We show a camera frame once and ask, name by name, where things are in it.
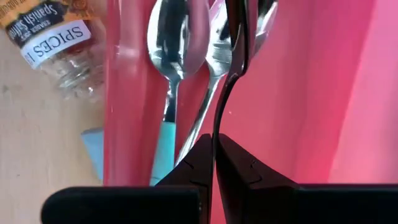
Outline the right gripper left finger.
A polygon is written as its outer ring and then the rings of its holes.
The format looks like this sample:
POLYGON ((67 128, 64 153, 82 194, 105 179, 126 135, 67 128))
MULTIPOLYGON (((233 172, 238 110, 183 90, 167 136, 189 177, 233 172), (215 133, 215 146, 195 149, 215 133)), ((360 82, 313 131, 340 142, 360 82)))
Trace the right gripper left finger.
POLYGON ((200 192, 199 223, 211 220, 214 171, 214 150, 211 134, 203 134, 176 168, 167 174, 157 186, 190 186, 200 192))

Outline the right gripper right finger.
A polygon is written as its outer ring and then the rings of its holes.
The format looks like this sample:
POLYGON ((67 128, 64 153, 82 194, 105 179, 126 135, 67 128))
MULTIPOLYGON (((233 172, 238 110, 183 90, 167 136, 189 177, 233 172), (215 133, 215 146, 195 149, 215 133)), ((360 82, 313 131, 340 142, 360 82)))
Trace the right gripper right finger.
POLYGON ((287 223, 298 183, 267 166, 225 134, 216 171, 227 223, 287 223))

